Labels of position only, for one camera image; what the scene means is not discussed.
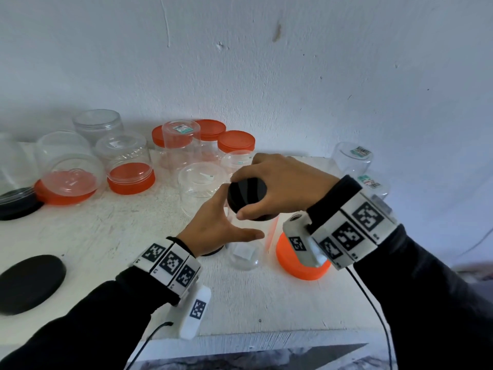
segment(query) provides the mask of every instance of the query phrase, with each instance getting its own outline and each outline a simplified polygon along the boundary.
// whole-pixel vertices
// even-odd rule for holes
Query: black long-sleeve shirt
[[[331,216],[334,202],[352,195],[347,181],[340,183],[308,210],[311,216]],[[401,370],[423,368],[423,364],[490,366],[493,306],[410,239],[404,226],[355,263],[354,269],[382,306]],[[122,370],[150,315],[169,299],[166,287],[130,267],[93,290],[66,316],[42,327],[0,362],[0,370],[91,368],[95,361]]]

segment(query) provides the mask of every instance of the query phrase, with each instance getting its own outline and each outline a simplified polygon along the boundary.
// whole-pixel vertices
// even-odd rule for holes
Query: white wall
[[[34,140],[103,107],[147,135],[210,117],[263,150],[357,141],[409,233],[445,261],[493,226],[493,0],[162,4],[0,0],[1,129]],[[492,259],[492,245],[463,260]]]

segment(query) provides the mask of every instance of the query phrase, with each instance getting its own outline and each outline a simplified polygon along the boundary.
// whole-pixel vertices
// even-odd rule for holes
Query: black cable
[[[154,336],[154,334],[157,332],[157,330],[159,330],[161,327],[164,327],[164,326],[172,326],[172,325],[173,325],[173,322],[165,322],[162,325],[157,326],[156,329],[152,332],[152,334],[149,335],[149,337],[145,340],[144,345],[142,346],[142,348],[139,349],[139,351],[135,355],[134,359],[132,361],[130,361],[129,365],[126,367],[125,370],[129,370],[132,367],[132,365],[135,363],[135,361],[137,360],[137,358],[139,357],[139,355],[142,353],[142,351],[144,350],[144,348],[147,345],[147,343],[152,339],[152,336]]]
[[[368,301],[370,302],[373,310],[375,311],[375,313],[377,313],[377,316],[378,316],[378,319],[380,320],[380,323],[382,324],[383,328],[384,328],[384,331],[385,331],[385,337],[387,338],[387,348],[388,348],[388,363],[389,365],[391,366],[391,370],[392,370],[392,351],[391,351],[391,341],[389,340],[388,338],[388,332],[387,332],[387,327],[385,327],[385,323],[384,323],[384,320],[382,319],[382,317],[380,317],[380,313],[378,312],[377,308],[375,307],[375,305],[373,305],[373,302],[372,300],[370,300],[370,298],[368,297],[367,293],[365,292],[365,290],[363,289],[363,287],[361,286],[361,284],[359,283],[358,279],[356,279],[356,277],[354,276],[354,274],[351,272],[351,270],[349,270],[348,267],[346,267],[346,270],[348,270],[348,273],[353,277],[354,281],[356,282],[356,284],[358,285],[359,289],[364,293],[364,295],[366,296],[366,298],[368,299]]]

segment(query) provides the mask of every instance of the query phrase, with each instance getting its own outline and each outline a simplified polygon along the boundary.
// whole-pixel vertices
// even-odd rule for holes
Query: person's right hand
[[[256,219],[265,214],[306,211],[322,199],[339,181],[292,157],[257,153],[250,166],[244,166],[231,177],[231,182],[260,178],[267,186],[265,197],[256,204],[241,208],[236,217]]]

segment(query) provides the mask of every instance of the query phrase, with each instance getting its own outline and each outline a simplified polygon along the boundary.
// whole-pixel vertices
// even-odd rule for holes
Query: person
[[[277,154],[256,154],[252,165],[239,169],[231,181],[251,177],[264,180],[267,194],[260,202],[243,207],[238,219],[295,211],[323,217],[324,212],[341,207],[351,185],[349,177],[339,180]],[[222,185],[173,238],[195,257],[228,242],[264,236],[227,220],[223,211],[227,190],[228,185]],[[409,238],[403,225],[356,262],[354,270],[382,306],[399,369],[489,366],[492,305]],[[168,302],[166,290],[150,274],[130,267],[116,280],[95,288],[66,316],[39,329],[1,361],[0,369],[74,369],[98,364],[121,370],[142,338],[150,315]]]

